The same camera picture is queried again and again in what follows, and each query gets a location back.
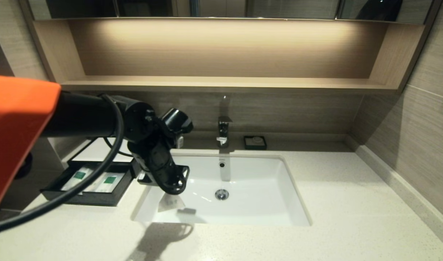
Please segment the undermount sink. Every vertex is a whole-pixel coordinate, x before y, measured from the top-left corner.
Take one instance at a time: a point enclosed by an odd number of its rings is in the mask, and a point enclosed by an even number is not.
[[[174,157],[190,167],[185,208],[158,212],[164,192],[149,186],[135,221],[310,226],[287,167],[277,158]]]

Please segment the sink drain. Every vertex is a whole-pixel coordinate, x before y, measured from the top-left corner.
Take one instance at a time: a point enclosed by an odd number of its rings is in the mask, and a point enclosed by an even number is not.
[[[228,190],[221,189],[221,190],[215,191],[215,197],[218,200],[226,200],[229,197]]]

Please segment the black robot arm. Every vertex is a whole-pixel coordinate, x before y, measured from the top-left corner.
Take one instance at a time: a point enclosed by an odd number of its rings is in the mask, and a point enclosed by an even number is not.
[[[176,165],[170,150],[180,147],[182,134],[193,129],[191,119],[178,109],[157,117],[147,103],[112,96],[124,119],[124,139],[145,172],[138,182],[159,186],[177,195],[186,187],[188,166]],[[56,111],[43,131],[46,137],[114,137],[115,121],[110,104],[96,96],[63,92]]]

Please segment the white quartz countertop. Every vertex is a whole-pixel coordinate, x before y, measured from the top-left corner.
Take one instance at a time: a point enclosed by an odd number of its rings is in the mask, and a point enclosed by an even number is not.
[[[96,153],[104,157],[107,150]],[[218,155],[218,150],[172,153]],[[62,205],[1,233],[0,260],[443,261],[442,242],[355,153],[236,150],[231,155],[283,158],[311,226],[145,227],[132,220],[145,191],[133,181],[117,207]],[[28,208],[45,201],[38,196]]]

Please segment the wooden shelf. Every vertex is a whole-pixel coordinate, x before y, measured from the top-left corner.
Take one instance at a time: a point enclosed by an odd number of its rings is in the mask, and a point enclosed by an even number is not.
[[[390,94],[396,89],[368,79],[208,76],[84,76],[65,81],[68,91],[297,92]]]
[[[334,20],[111,18],[29,26],[49,78],[68,91],[395,94],[429,32],[425,25]]]

